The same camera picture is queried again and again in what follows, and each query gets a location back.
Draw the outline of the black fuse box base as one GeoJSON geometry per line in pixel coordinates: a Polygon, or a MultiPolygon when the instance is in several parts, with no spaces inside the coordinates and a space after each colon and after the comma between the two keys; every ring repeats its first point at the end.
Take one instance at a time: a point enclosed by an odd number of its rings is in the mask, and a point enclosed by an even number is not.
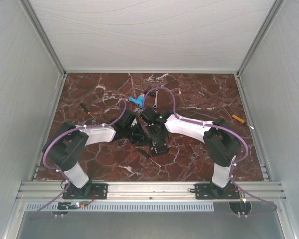
{"type": "Polygon", "coordinates": [[[169,147],[166,142],[160,142],[160,143],[151,142],[150,150],[152,156],[154,157],[169,153],[169,147]]]}

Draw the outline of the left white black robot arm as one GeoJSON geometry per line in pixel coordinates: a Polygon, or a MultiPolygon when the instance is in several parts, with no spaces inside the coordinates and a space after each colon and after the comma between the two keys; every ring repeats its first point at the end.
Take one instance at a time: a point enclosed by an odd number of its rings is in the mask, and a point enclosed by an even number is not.
{"type": "Polygon", "coordinates": [[[67,192],[73,191],[81,198],[92,194],[92,181],[79,164],[84,148],[88,145],[115,142],[126,139],[134,146],[146,145],[145,135],[138,117],[130,110],[124,110],[118,118],[109,123],[94,126],[76,126],[65,122],[43,147],[43,163],[50,159],[69,182],[67,192]]]}

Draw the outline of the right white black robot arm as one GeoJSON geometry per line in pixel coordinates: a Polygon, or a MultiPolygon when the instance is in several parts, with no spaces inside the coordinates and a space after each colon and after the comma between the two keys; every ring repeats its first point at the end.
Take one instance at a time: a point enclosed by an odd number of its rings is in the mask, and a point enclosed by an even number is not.
{"type": "Polygon", "coordinates": [[[197,183],[191,192],[196,199],[238,199],[238,189],[230,183],[231,165],[241,147],[238,139],[223,130],[228,124],[223,119],[200,121],[171,111],[160,114],[151,107],[141,112],[141,119],[154,141],[162,143],[170,133],[181,134],[204,143],[214,162],[212,180],[208,184],[197,183]]]}

